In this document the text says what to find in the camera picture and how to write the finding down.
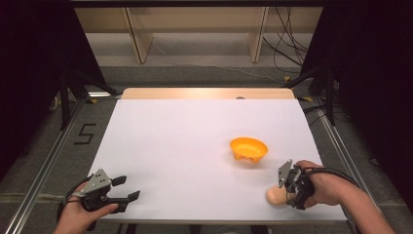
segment robotic hand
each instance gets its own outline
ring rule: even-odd
[[[309,175],[316,173],[328,173],[335,176],[339,176],[347,181],[351,182],[358,187],[357,182],[345,173],[330,169],[330,168],[309,168],[311,169],[306,173],[306,169],[302,169],[298,166],[293,166],[292,160],[288,160],[284,165],[279,168],[279,188],[284,187],[286,191],[286,203],[292,208],[298,210],[305,210],[304,203],[306,200],[313,196],[315,188],[311,182]]]
[[[97,170],[97,172],[89,177],[86,177],[79,181],[72,189],[70,189],[63,201],[59,203],[57,209],[57,221],[60,219],[61,213],[67,204],[70,197],[75,196],[80,198],[80,203],[83,208],[88,212],[97,211],[100,208],[109,204],[118,204],[118,209],[116,209],[112,214],[124,213],[127,209],[128,203],[133,202],[138,199],[139,191],[133,192],[128,195],[127,198],[109,198],[107,193],[110,191],[111,187],[124,184],[127,180],[126,176],[119,176],[116,178],[109,178],[103,169]],[[75,189],[82,183],[87,182],[85,187],[79,192],[75,192]],[[88,228],[88,231],[94,230],[95,222]]]

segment orange bowl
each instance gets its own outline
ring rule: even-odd
[[[252,163],[258,163],[268,152],[265,143],[251,137],[235,138],[230,146],[235,160],[247,159]]]

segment cable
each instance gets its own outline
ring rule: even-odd
[[[311,123],[309,124],[309,127],[312,126],[314,123],[316,123],[317,120],[321,119],[321,117],[324,117],[325,115],[326,115],[325,113],[322,114],[322,115],[320,115],[317,119],[315,119],[313,122],[311,122]]]
[[[62,204],[63,206],[66,206],[66,204],[68,203],[69,198],[72,196],[72,193],[76,190],[77,187],[79,187],[82,183],[89,181],[91,179],[92,175],[83,178],[82,180],[80,180],[78,183],[76,183],[76,185],[74,185],[64,196]]]
[[[281,16],[281,14],[280,14],[280,12],[279,12],[278,7],[276,7],[276,11],[277,11],[277,14],[278,14],[278,16],[279,16],[279,18],[280,18],[280,21],[282,22],[282,27],[283,27],[282,36],[280,36],[280,35],[278,34],[278,36],[280,37],[279,44],[280,44],[281,41],[283,41],[287,46],[292,47],[292,48],[294,49],[295,54],[296,54],[296,56],[298,57],[300,63],[302,63],[302,62],[304,61],[304,58],[303,58],[303,56],[301,55],[300,51],[306,52],[306,51],[308,51],[308,49],[307,49],[306,47],[304,47],[302,44],[300,44],[300,43],[294,38],[294,36],[292,35],[292,25],[291,25],[291,18],[290,18],[290,16],[291,16],[291,8],[290,8],[290,7],[287,7],[287,21],[286,21],[286,22],[284,22],[284,20],[282,19],[282,16]],[[287,36],[289,37],[292,45],[289,45],[288,43],[286,43],[286,42],[283,40],[283,36],[284,36],[285,33],[286,33]]]
[[[274,54],[273,54],[273,61],[274,61],[274,65],[276,66],[276,68],[277,68],[278,70],[282,71],[282,72],[296,73],[296,74],[299,74],[299,73],[300,73],[300,72],[298,72],[298,71],[287,71],[287,70],[281,69],[279,66],[277,66],[277,63],[276,63],[276,51],[274,51]]]
[[[168,59],[170,60],[170,62],[171,62],[172,64],[179,65],[179,66],[198,66],[198,67],[205,67],[205,66],[196,65],[196,64],[186,64],[186,63],[177,63],[177,62],[174,62],[174,61],[172,61],[172,60],[169,58],[169,55],[168,55],[164,50],[162,50],[162,49],[158,46],[158,44],[155,43],[155,41],[153,41],[153,44],[155,45],[155,47],[156,47],[162,54],[164,54],[165,56],[168,57]],[[267,79],[273,80],[273,81],[278,82],[278,83],[281,83],[281,84],[286,84],[286,83],[287,83],[287,82],[284,82],[284,81],[277,80],[276,78],[273,78],[273,77],[271,77],[271,76],[257,75],[257,74],[249,73],[249,72],[246,72],[246,71],[243,71],[243,70],[240,70],[240,69],[223,67],[223,66],[212,66],[212,67],[218,68],[218,69],[223,69],[223,70],[237,71],[237,72],[241,72],[241,73],[243,73],[243,74],[250,75],[250,76],[254,76],[254,77],[267,78]]]
[[[265,37],[263,37],[263,39],[264,39],[264,41],[265,41],[274,51],[276,51],[276,52],[279,53],[279,54],[282,54],[284,57],[286,57],[286,58],[289,59],[290,61],[294,62],[295,64],[297,64],[297,65],[299,65],[299,66],[301,66],[301,64],[300,64],[298,61],[292,59],[290,56],[284,54],[283,52],[281,52],[280,50],[278,50],[277,48],[275,48],[273,45],[271,45],[271,44],[267,41],[267,39],[265,39]]]
[[[344,111],[335,111],[335,112],[333,112],[334,114],[346,114],[346,112],[344,112]],[[349,116],[345,116],[346,118],[347,118],[347,120],[344,120],[344,119],[340,119],[340,118],[338,118],[336,115],[334,115],[334,118],[336,119],[336,120],[338,120],[338,121],[340,121],[340,122],[342,122],[342,123],[352,123],[352,120],[350,120],[349,119]]]
[[[75,203],[75,202],[80,203],[81,201],[80,200],[67,201],[67,203]]]
[[[311,112],[311,111],[313,111],[313,110],[316,110],[316,109],[323,109],[323,108],[325,108],[326,106],[327,106],[327,104],[316,105],[316,106],[312,106],[312,107],[305,108],[305,109],[303,109],[303,111],[304,111],[304,114],[307,114],[307,113],[309,113],[309,112]]]
[[[308,169],[311,169],[311,170],[307,173],[304,173],[304,176],[302,178],[304,178],[306,176],[309,176],[309,175],[312,175],[312,174],[319,174],[319,173],[332,174],[332,175],[339,176],[339,177],[345,179],[346,181],[352,183],[353,185],[355,185],[356,187],[359,188],[358,183],[352,177],[350,177],[349,175],[347,175],[347,174],[345,174],[345,173],[343,173],[339,170],[332,169],[332,168],[313,168],[313,167],[309,167],[309,168],[303,169],[302,171],[305,172]]]

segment white table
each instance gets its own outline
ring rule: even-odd
[[[236,161],[229,143],[256,137],[269,152],[258,164]],[[273,207],[265,193],[288,159],[320,163],[296,99],[120,99],[91,173],[125,175],[109,197],[141,190],[127,211],[105,219],[129,223],[327,222],[346,220],[339,206],[306,211]]]

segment floor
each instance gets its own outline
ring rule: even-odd
[[[265,35],[277,45],[277,35]],[[311,34],[296,35],[308,46]],[[243,34],[160,34],[156,35],[147,61],[137,64],[127,34],[89,34],[96,59],[107,83],[118,89],[126,87],[280,87],[285,79],[298,76],[300,67],[262,45],[258,63],[250,62]],[[281,43],[279,49],[298,60],[294,50]],[[311,80],[295,87],[303,109],[320,105],[324,96],[310,97]],[[51,233],[56,226],[56,208],[61,197],[85,177],[118,97],[94,97],[85,102],[73,99],[73,121],[67,131],[60,130],[59,105],[45,116],[43,126],[27,154],[18,158],[0,183],[0,233],[6,232],[14,215],[26,209],[17,233]],[[327,167],[348,168],[359,173],[365,189],[396,233],[411,233],[413,214],[380,166],[369,162],[368,147],[341,109],[334,107],[336,126],[331,126],[322,109],[306,116],[319,155]],[[82,128],[93,133],[89,144],[79,134]],[[141,228],[138,233],[150,233]],[[352,233],[349,223],[333,225],[275,225],[272,233]],[[125,233],[126,227],[100,221],[93,233]]]

